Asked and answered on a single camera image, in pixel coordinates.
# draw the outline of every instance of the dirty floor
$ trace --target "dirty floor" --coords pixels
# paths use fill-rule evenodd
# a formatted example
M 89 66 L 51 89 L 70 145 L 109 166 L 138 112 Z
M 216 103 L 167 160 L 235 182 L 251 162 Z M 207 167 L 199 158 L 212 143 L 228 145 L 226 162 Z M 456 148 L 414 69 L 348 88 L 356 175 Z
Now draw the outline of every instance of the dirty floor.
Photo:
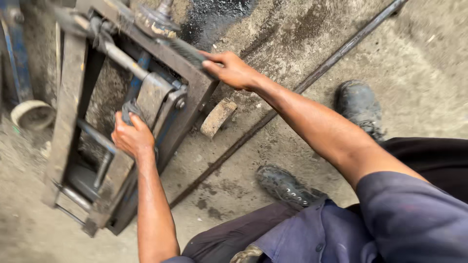
M 156 1 L 144 2 L 157 5 Z M 249 4 L 235 7 L 215 1 L 221 11 L 204 13 L 211 10 L 206 2 L 210 1 L 175 0 L 174 17 L 183 24 L 186 40 L 211 52 L 232 50 L 292 89 L 391 1 L 257 0 L 242 1 Z M 54 19 L 41 0 L 22 8 L 34 88 L 39 98 L 55 106 Z M 467 12 L 468 2 L 463 0 L 409 1 L 304 96 L 331 107 L 337 85 L 361 79 L 380 100 L 387 138 L 468 139 Z M 220 19 L 225 23 L 218 24 Z M 118 100 L 126 78 L 110 67 L 105 69 L 87 116 L 91 123 L 112 115 L 114 105 L 106 104 L 102 97 L 113 94 Z M 196 129 L 188 134 L 161 175 L 169 201 L 269 109 L 257 95 L 226 86 L 218 88 L 212 104 L 223 97 L 239 105 L 234 119 L 213 140 Z M 0 262 L 137 262 L 135 222 L 117 237 L 102 230 L 91 239 L 68 216 L 40 202 L 46 159 L 53 154 L 52 132 L 20 131 L 5 113 L 3 117 Z M 112 129 L 109 122 L 102 123 L 100 130 Z M 307 186 L 327 192 L 339 206 L 357 202 L 339 173 L 276 117 L 172 210 L 181 248 L 210 227 L 274 202 L 254 177 L 258 166 L 265 163 L 290 170 Z

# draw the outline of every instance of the work boot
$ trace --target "work boot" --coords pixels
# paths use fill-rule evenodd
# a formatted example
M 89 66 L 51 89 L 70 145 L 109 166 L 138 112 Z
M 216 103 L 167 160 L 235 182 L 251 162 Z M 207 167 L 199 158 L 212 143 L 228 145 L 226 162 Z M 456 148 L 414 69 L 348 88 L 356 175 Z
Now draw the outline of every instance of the work boot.
M 326 196 L 317 189 L 307 190 L 291 173 L 276 165 L 260 166 L 256 176 L 260 185 L 273 197 L 303 207 L 309 207 L 314 201 Z
M 375 141 L 384 141 L 380 124 L 382 109 L 369 85 L 359 80 L 342 83 L 336 91 L 335 110 L 367 132 Z

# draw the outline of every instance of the metal bracket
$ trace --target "metal bracket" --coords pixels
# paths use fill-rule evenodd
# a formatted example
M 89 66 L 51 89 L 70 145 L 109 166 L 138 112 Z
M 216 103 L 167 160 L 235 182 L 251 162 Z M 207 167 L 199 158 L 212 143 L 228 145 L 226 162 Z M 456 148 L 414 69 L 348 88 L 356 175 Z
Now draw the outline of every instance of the metal bracket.
M 80 14 L 98 14 L 103 20 L 113 23 L 119 34 L 125 36 L 106 41 L 104 45 L 99 45 L 99 50 L 143 81 L 137 105 L 148 125 L 153 127 L 159 150 L 157 167 L 161 173 L 194 124 L 199 115 L 198 109 L 207 102 L 219 81 L 197 69 L 168 45 L 142 32 L 134 24 L 133 12 L 119 1 L 78 0 L 75 11 Z M 47 166 L 43 201 L 50 207 L 56 207 L 58 193 L 65 191 L 67 196 L 87 210 L 87 203 L 78 198 L 82 197 L 91 204 L 83 230 L 94 236 L 99 228 L 107 226 L 118 234 L 136 211 L 137 202 L 128 199 L 136 195 L 136 169 L 130 156 L 115 150 L 104 181 L 96 190 L 93 188 L 94 171 L 80 166 L 76 158 L 72 158 L 76 156 L 75 149 L 81 130 L 92 135 L 96 142 L 105 145 L 110 151 L 114 150 L 112 142 L 105 136 L 96 134 L 92 127 L 80 121 L 86 114 L 104 56 L 90 49 L 84 38 L 98 37 L 90 35 L 89 21 L 82 16 L 75 18 L 84 29 L 82 32 L 87 33 L 75 36 L 65 32 L 62 87 L 52 140 L 52 152 L 55 154 L 50 157 Z M 135 45 L 139 46 L 139 50 L 135 50 Z M 143 51 L 153 58 L 149 61 L 149 70 L 140 67 L 135 61 Z M 181 79 L 172 76 L 164 67 L 171 68 Z M 59 182 L 64 187 L 58 187 L 53 182 Z

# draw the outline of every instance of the trousers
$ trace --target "trousers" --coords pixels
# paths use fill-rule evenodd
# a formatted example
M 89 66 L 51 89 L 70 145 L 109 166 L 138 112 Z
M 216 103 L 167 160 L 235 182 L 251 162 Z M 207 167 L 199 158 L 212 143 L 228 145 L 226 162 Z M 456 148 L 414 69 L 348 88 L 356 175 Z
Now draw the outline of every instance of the trousers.
M 380 144 L 433 185 L 468 203 L 468 140 L 393 138 Z M 182 255 L 197 263 L 229 263 L 270 229 L 303 208 L 279 201 L 193 237 Z M 348 207 L 360 213 L 359 204 Z

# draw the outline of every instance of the bolt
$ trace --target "bolt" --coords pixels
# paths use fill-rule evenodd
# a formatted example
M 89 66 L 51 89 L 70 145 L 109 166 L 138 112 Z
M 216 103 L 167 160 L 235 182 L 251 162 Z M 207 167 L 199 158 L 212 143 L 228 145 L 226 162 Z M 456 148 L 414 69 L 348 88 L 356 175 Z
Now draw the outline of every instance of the bolt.
M 21 10 L 19 8 L 14 8 L 10 11 L 10 16 L 13 18 L 13 20 L 21 24 L 24 22 L 24 16 L 23 13 L 21 13 Z
M 175 104 L 175 108 L 180 110 L 183 107 L 185 107 L 185 99 L 182 98 L 177 101 L 177 103 Z

